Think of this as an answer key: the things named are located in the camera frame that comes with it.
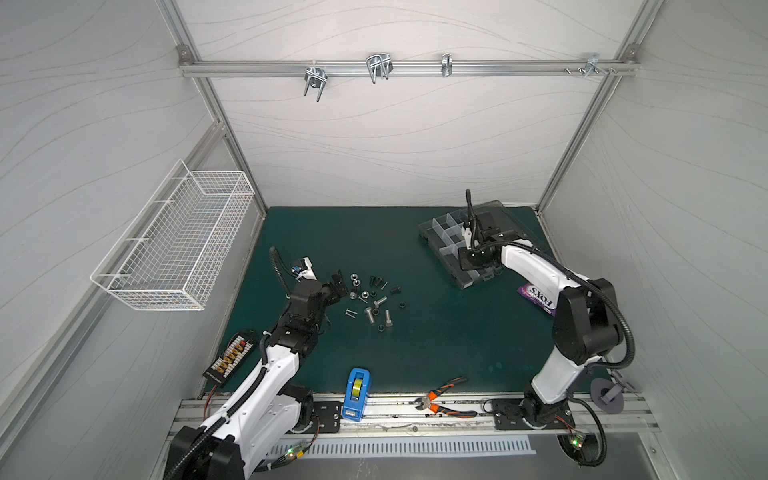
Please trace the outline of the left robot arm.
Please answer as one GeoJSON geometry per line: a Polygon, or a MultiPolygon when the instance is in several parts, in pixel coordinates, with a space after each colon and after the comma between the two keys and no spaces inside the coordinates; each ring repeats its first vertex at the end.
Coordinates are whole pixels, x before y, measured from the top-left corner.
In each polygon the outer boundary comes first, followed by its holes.
{"type": "Polygon", "coordinates": [[[227,401],[200,426],[171,441],[165,479],[248,479],[289,430],[310,422],[312,394],[290,380],[317,345],[329,306],[348,295],[341,271],[321,282],[302,272],[260,360],[227,401]]]}

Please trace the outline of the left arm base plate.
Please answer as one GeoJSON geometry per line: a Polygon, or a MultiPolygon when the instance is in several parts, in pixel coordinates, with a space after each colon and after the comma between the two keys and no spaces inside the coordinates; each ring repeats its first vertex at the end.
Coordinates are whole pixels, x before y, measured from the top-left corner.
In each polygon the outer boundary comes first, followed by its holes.
{"type": "Polygon", "coordinates": [[[304,402],[299,411],[298,423],[289,430],[291,434],[335,434],[340,431],[342,403],[339,401],[304,402]]]}

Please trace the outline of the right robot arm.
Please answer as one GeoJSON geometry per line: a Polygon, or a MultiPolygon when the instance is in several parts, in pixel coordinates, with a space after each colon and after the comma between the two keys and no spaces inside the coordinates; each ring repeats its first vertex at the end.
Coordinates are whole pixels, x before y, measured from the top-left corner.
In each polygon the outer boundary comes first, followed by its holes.
{"type": "Polygon", "coordinates": [[[570,388],[582,373],[621,370],[632,364],[636,342],[617,305],[615,288],[562,265],[513,230],[501,230],[493,215],[467,208],[458,249],[463,270],[502,266],[524,277],[554,302],[554,347],[533,377],[516,414],[542,429],[566,407],[570,388]]]}

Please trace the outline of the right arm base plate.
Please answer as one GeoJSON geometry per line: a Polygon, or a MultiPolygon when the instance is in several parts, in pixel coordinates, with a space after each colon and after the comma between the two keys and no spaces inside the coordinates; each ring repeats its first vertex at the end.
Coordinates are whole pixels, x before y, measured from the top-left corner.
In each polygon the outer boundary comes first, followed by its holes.
{"type": "Polygon", "coordinates": [[[497,430],[567,430],[575,422],[566,400],[546,404],[535,395],[521,398],[493,399],[491,412],[497,430]]]}

